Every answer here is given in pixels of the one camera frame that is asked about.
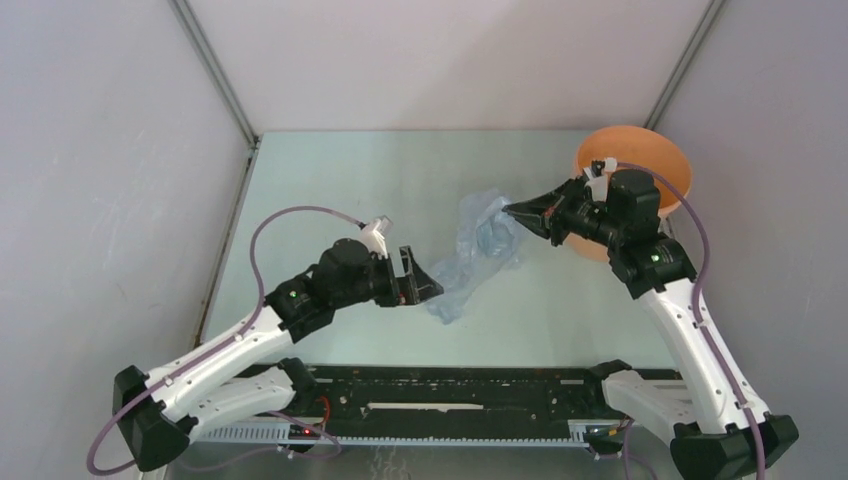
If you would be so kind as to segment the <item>blue plastic trash bag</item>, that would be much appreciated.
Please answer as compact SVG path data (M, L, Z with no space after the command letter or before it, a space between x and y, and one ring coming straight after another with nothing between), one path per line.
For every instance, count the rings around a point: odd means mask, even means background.
M467 302L481 285L521 263L526 230L504 211L511 203L498 189L472 193L459 202L454 251L430 270L443 293L425 303L442 324L462 318Z

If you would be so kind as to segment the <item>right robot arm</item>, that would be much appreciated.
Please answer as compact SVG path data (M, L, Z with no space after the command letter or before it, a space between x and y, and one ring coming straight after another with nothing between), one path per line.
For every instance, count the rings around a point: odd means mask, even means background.
M689 394L681 402L615 362L581 392L585 411L618 411L664 442L686 479L764 478L798 440L788 415L774 414L747 380L703 296L706 266L662 232L659 174L630 163L596 163L539 197L505 207L507 215L552 245L578 236L604 246L612 273L654 316Z

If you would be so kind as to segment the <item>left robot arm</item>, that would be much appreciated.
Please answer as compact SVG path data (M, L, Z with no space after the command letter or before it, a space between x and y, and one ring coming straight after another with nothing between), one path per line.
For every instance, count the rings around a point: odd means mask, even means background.
M144 372L134 365L114 379L113 417L141 472L177 459L203 433L262 412L285 409L304 416L316 403L305 368L288 359L248 379L237 379L256 362L284 353L329 325L334 314L359 303L410 306L443 294L443 287L400 250L404 274L392 260L358 240L343 238L317 263L261 292L254 311L230 329L181 358Z

